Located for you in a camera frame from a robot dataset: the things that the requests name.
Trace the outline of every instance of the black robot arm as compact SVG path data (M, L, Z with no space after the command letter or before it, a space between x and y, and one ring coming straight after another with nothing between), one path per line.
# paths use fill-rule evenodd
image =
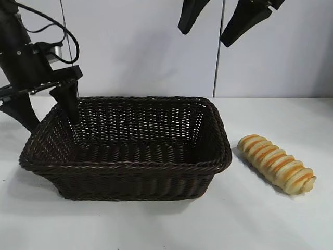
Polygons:
M209 0L184 0L178 28L187 34L199 14ZM240 36L259 22L267 19L272 11L278 9L284 0L239 0L229 24L222 33L220 40L226 46L231 46Z
M73 38L76 45L76 57L65 61L54 53L58 43L39 42L33 44L23 25L18 7L32 11L61 27L65 35ZM12 116L29 131L33 131L39 121L31 106L29 94L53 88L50 94L62 106L68 118L78 122L77 80L82 76L79 66L53 70L51 60L59 59L65 63L74 63L79 57L79 46L75 37L63 25L15 0L0 0L0 67L5 73L9 85L0 88L0 111Z

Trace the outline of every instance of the bread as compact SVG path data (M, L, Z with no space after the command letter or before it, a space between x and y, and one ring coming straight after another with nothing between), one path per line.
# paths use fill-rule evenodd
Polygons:
M237 148L270 182L289 195L309 192L316 181L310 168L287 155L265 137L252 134L240 139Z

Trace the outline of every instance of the wicker basket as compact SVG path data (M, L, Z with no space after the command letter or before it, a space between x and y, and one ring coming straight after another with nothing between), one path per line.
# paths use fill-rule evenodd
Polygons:
M205 98L88 97L78 106L75 126L54 106L20 156L67 199L197 198L230 165L221 118Z

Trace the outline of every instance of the golden crust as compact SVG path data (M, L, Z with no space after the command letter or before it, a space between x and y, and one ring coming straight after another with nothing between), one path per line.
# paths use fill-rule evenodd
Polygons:
M313 188L316 176L312 169L305 168L303 162L287 155L265 137L245 136L237 147L260 173L287 194L301 194Z

